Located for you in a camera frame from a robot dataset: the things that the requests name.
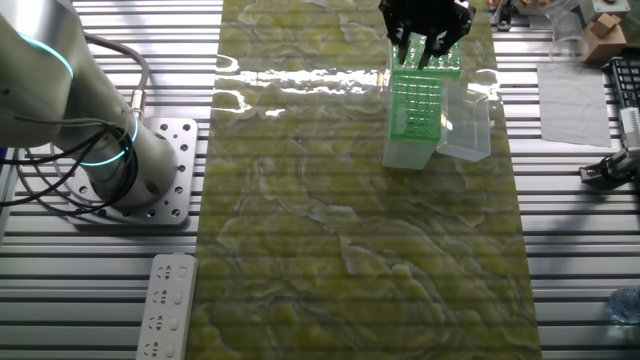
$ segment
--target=cable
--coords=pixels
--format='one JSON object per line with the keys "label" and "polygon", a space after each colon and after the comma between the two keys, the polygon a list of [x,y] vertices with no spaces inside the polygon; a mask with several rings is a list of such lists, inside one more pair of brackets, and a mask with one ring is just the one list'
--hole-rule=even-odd
{"label": "cable", "polygon": [[102,46],[107,49],[129,55],[131,58],[133,58],[133,60],[135,60],[140,65],[140,67],[142,67],[140,83],[138,83],[138,87],[136,88],[136,90],[144,91],[144,89],[147,87],[147,82],[149,81],[149,65],[147,64],[147,61],[144,59],[144,57],[140,55],[140,53],[128,46],[86,32],[84,33],[84,37],[88,43]]}
{"label": "cable", "polygon": [[[46,125],[62,125],[63,127],[77,127],[77,126],[93,126],[93,125],[102,125],[104,128],[111,127],[113,124],[102,119],[97,118],[78,118],[78,119],[67,119],[67,120],[44,120],[38,118],[32,118],[24,115],[14,115],[14,119],[20,121],[33,122],[38,124],[46,124]],[[122,141],[124,136],[129,133],[129,130],[125,128],[124,134],[118,139],[118,142]]]}
{"label": "cable", "polygon": [[[109,132],[112,133],[112,135],[114,136],[118,136],[120,134],[115,133],[114,132],[124,132],[122,129],[119,128],[110,128]],[[133,143],[131,141],[130,137],[126,137],[126,141],[124,143],[121,143],[121,146],[123,148],[128,148],[128,149],[133,149]],[[135,155],[135,152],[132,151],[127,151],[126,155],[127,159],[123,162],[124,167],[123,167],[123,171],[124,171],[124,178],[123,178],[123,186],[120,187],[120,190],[118,192],[116,192],[116,194],[114,194],[114,196],[103,202],[101,205],[98,206],[94,206],[94,205],[87,205],[87,204],[83,204],[80,203],[74,199],[72,199],[69,196],[66,196],[65,194],[61,193],[60,191],[58,191],[57,189],[60,187],[60,185],[56,186],[51,184],[51,182],[49,182],[49,180],[44,176],[44,174],[42,173],[42,171],[39,169],[39,167],[37,165],[34,165],[34,169],[36,170],[36,172],[38,173],[38,175],[40,176],[40,178],[47,184],[49,185],[50,188],[54,187],[54,192],[56,194],[58,194],[60,197],[64,198],[65,200],[69,201],[71,204],[77,206],[79,209],[76,209],[74,211],[69,211],[69,210],[63,210],[63,209],[59,209],[56,208],[52,205],[47,204],[45,201],[43,201],[41,199],[42,196],[38,196],[39,194],[34,194],[33,190],[31,189],[30,185],[28,184],[28,182],[25,179],[24,174],[22,173],[21,169],[17,169],[18,172],[18,177],[22,183],[22,185],[25,187],[25,189],[27,190],[27,193],[30,195],[30,197],[34,197],[37,196],[35,198],[36,201],[38,201],[43,207],[45,207],[46,209],[50,210],[50,211],[54,211],[63,215],[68,215],[68,216],[78,216],[78,215],[82,215],[82,214],[89,214],[89,213],[94,213],[97,212],[99,210],[102,210],[104,208],[107,208],[115,203],[117,203],[118,201],[122,200],[131,190],[131,188],[133,187],[133,185],[135,184],[136,178],[137,178],[137,173],[138,173],[138,160],[137,160],[137,156]],[[82,159],[78,159],[76,161],[76,164],[74,165],[76,168],[76,165],[79,165],[82,162]],[[72,167],[72,169],[70,170],[69,173],[73,174],[74,172],[74,168]]]}
{"label": "cable", "polygon": [[[55,154],[55,153],[56,153],[56,148],[55,148],[55,146],[53,146],[53,143],[49,143],[49,150],[51,151],[51,153],[52,153],[52,154]],[[57,160],[53,160],[51,163],[53,164],[53,168],[54,168],[54,169],[55,169],[55,171],[56,171],[56,175],[58,175],[58,177],[59,177],[59,178],[61,178],[61,177],[62,177],[62,170],[60,170],[60,164],[58,164],[58,161],[57,161]],[[67,188],[67,190],[69,190],[69,192],[71,193],[71,195],[73,195],[73,196],[77,197],[78,199],[81,199],[82,201],[85,201],[85,202],[87,202],[87,203],[92,203],[92,202],[94,202],[93,200],[91,200],[91,199],[87,199],[87,198],[85,198],[84,196],[80,195],[77,191],[75,191],[75,190],[73,189],[73,187],[72,187],[71,185],[69,185],[69,183],[68,183],[68,182],[66,182],[66,181],[65,181],[63,185],[64,185],[64,187],[66,187],[66,188]]]}
{"label": "cable", "polygon": [[[100,120],[100,119],[93,119],[93,118],[84,118],[84,119],[70,119],[70,120],[63,120],[63,121],[47,121],[47,120],[42,120],[42,119],[36,119],[36,118],[29,118],[29,117],[25,117],[25,116],[21,116],[21,115],[17,115],[15,116],[15,119],[17,120],[22,120],[22,121],[31,121],[31,122],[37,122],[37,123],[46,123],[46,124],[61,124],[63,126],[90,126],[90,125],[101,125],[104,128],[110,128],[113,125],[104,121],[104,120]],[[127,131],[123,131],[122,134],[119,136],[119,138],[117,139],[118,142],[121,142],[125,137],[127,136]],[[88,146],[89,143],[91,142],[90,139],[78,144],[77,146],[64,151],[60,154],[55,154],[49,157],[45,157],[45,158],[41,158],[38,160],[8,160],[8,159],[0,159],[0,165],[38,165],[38,164],[44,164],[44,163],[49,163],[58,159],[62,159],[64,157],[68,157],[71,154],[74,154],[78,151],[80,151],[80,149],[82,149],[85,146]]]}
{"label": "cable", "polygon": [[82,143],[76,145],[75,147],[71,148],[70,150],[57,155],[49,156],[49,157],[38,159],[38,160],[16,160],[14,157],[13,160],[6,160],[6,159],[0,160],[0,164],[2,165],[38,165],[38,164],[44,164],[54,160],[62,159],[63,157],[67,157],[71,154],[75,154],[76,152],[80,151],[82,148],[87,147],[89,145],[91,145],[90,148],[93,149],[93,147],[97,145],[98,141],[100,141],[100,138],[102,138],[102,135],[106,133],[108,133],[108,129],[105,129],[103,132],[100,132],[99,134],[101,135],[100,137],[97,138],[97,140],[94,140],[94,138],[96,138],[97,136],[96,134],[90,137],[89,139],[83,141]]}
{"label": "cable", "polygon": [[[45,190],[43,190],[43,191],[41,191],[41,192],[39,192],[37,194],[32,194],[32,195],[30,195],[30,196],[28,196],[26,198],[14,200],[14,201],[0,202],[0,207],[8,207],[8,206],[26,204],[26,203],[31,202],[33,200],[39,199],[39,198],[49,194],[50,192],[54,191],[55,189],[59,188],[60,186],[62,186],[62,184],[65,181],[67,181],[71,176],[73,176],[74,172],[78,169],[78,167],[80,167],[80,163],[82,162],[82,160],[84,160],[89,155],[91,150],[100,141],[102,136],[104,136],[108,132],[109,132],[109,130],[105,129],[102,132],[97,133],[94,136],[92,136],[89,140],[87,140],[87,141],[89,141],[89,145],[86,146],[86,148],[84,149],[82,154],[80,154],[80,157],[78,158],[78,161],[76,161],[76,163],[73,164],[73,166],[71,167],[71,170],[69,170],[69,172],[66,173],[57,183],[53,184],[52,186],[49,186],[48,188],[46,188]],[[16,154],[14,155],[14,159],[16,159],[17,157],[18,157],[18,152],[16,152]]]}

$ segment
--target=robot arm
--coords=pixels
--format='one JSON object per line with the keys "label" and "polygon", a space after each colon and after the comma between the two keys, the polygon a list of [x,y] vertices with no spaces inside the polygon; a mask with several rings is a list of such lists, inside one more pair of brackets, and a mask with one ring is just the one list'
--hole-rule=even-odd
{"label": "robot arm", "polygon": [[[175,151],[142,124],[96,64],[71,3],[0,1],[0,146],[52,142],[63,151],[76,148],[103,130],[99,125],[64,124],[79,118],[116,126],[133,143],[123,149],[122,139],[110,134],[82,160],[96,194],[110,199],[121,192],[122,179],[131,175],[125,173],[125,151],[136,157],[136,181],[114,207],[142,207],[166,193],[177,173]],[[81,152],[72,157],[78,159]]]}
{"label": "robot arm", "polygon": [[419,69],[428,65],[432,56],[448,54],[471,30],[476,12],[466,0],[382,0],[379,9],[387,25],[387,37],[399,47],[400,63],[407,57],[411,33],[427,37]]}

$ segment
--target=cardboard box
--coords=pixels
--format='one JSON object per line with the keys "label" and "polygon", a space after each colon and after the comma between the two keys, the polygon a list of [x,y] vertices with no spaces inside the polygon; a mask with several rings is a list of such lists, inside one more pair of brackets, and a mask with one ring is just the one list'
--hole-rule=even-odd
{"label": "cardboard box", "polygon": [[598,37],[593,33],[594,23],[591,22],[584,28],[583,37],[587,43],[585,63],[602,65],[618,55],[627,45],[627,41],[620,26],[614,26],[604,37]]}
{"label": "cardboard box", "polygon": [[599,18],[593,21],[591,32],[599,38],[604,37],[609,33],[609,31],[620,24],[621,21],[622,19],[615,15],[602,14]]}

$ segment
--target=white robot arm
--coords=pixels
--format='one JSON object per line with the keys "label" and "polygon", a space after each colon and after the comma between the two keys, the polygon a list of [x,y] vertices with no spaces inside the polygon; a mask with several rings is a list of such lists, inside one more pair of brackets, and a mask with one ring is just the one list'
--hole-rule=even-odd
{"label": "white robot arm", "polygon": [[[107,134],[81,166],[103,199],[121,192],[127,171],[135,171],[135,183],[114,207],[142,207],[167,192],[178,164],[167,139],[147,129],[140,115],[96,64],[70,1],[0,1],[0,147],[52,142],[68,151],[103,129],[72,119],[100,119],[125,132],[133,149]],[[135,157],[136,170],[125,163],[125,152]]]}

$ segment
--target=metal rail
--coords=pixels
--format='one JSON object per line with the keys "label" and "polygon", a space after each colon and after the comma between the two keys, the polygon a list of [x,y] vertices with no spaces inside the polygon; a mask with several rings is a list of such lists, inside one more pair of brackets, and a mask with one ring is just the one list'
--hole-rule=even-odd
{"label": "metal rail", "polygon": [[[148,59],[148,116],[198,121],[191,222],[179,233],[98,235],[79,233],[37,204],[13,208],[0,247],[1,359],[133,359],[152,257],[195,249],[222,0],[74,4],[88,32]],[[615,288],[640,283],[635,191],[623,186],[599,194],[578,177],[579,166],[620,149],[613,93],[603,89],[611,148],[542,141],[535,69],[549,61],[551,36],[530,31],[526,19],[494,35],[544,357],[639,359],[640,330],[615,326],[605,303]],[[139,79],[136,64],[109,50],[92,51],[129,96]],[[53,168],[44,170],[55,176]],[[36,190],[44,188],[29,175]]]}

